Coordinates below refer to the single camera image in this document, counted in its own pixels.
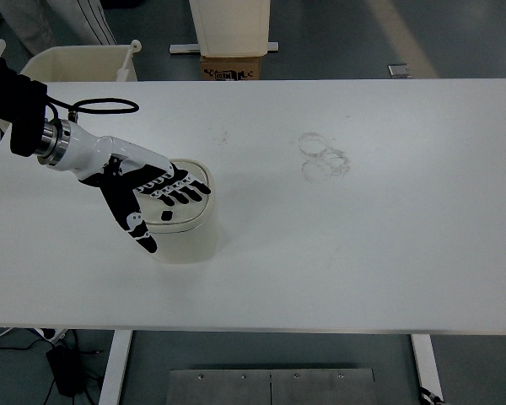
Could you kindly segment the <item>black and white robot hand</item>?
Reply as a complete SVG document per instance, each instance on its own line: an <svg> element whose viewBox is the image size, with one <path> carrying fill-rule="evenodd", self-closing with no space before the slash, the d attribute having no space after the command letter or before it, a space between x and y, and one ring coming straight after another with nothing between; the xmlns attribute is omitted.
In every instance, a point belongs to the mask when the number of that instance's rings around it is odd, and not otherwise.
<svg viewBox="0 0 506 405"><path fill-rule="evenodd" d="M148 253L157 242L144 221L139 195L166 207L200 202L211 193L205 182L167 157L116 137L97 137L77 123L55 120L36 150L53 170L70 171L79 182L100 189L120 227Z"/></svg>

